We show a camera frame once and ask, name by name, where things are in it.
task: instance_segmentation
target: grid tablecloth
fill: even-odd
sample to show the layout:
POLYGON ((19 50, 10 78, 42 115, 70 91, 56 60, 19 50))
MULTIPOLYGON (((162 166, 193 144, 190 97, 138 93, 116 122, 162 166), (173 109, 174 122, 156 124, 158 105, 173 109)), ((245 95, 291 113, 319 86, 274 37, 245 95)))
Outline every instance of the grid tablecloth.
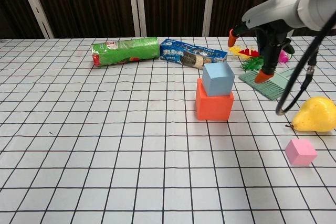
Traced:
MULTIPOLYGON (((173 39, 228 50, 226 37, 173 39)), ((294 67, 312 39, 292 37, 295 56, 279 67, 294 67)), ((229 52, 228 122, 196 119, 200 70, 161 60, 94 67, 90 45, 106 40, 0 43, 1 224, 335 223, 336 131, 285 127, 308 97, 336 100, 335 37, 286 116, 237 78, 229 52), (289 164, 292 138, 315 146, 309 167, 289 164)), ((257 48, 253 37, 237 44, 257 48)))

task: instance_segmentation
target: black cable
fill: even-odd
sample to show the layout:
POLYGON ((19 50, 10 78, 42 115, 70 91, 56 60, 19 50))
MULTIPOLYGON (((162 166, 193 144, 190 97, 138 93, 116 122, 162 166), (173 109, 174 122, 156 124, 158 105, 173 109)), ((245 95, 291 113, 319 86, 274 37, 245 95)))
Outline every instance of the black cable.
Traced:
POLYGON ((275 111, 276 111, 277 115, 286 114, 293 107, 293 105, 297 102, 297 100, 302 95, 304 90, 306 90, 307 86, 309 85, 309 83, 312 80, 312 76, 313 76, 313 73, 314 73, 314 66, 316 64, 317 50, 318 50, 320 44, 322 43, 323 39, 325 38, 325 36, 328 34, 328 32, 333 28, 333 26, 335 24, 336 24, 336 11, 329 18, 329 20, 326 22, 326 24, 322 27, 322 29, 320 30, 318 35, 315 37, 315 39, 312 41, 312 43, 309 45, 309 47, 307 48, 307 50, 305 51, 305 53, 303 54, 303 56, 299 60, 299 63, 296 65, 296 67, 293 71, 293 74, 289 78, 289 81, 288 81, 288 83, 285 87, 285 90, 282 93, 282 96, 281 96, 281 98, 278 102, 278 105, 276 107, 275 111), (300 72, 302 71, 302 69, 306 65, 307 61, 309 61, 310 64, 314 64, 314 65, 308 66, 306 78, 305 78, 303 84, 301 85, 301 89, 300 89, 299 93, 296 95, 296 97, 293 99, 293 101, 287 106, 287 108, 285 108, 283 110, 282 106, 285 103, 285 101, 286 101, 286 99, 289 95, 289 92, 291 91, 296 79, 300 75, 300 72))

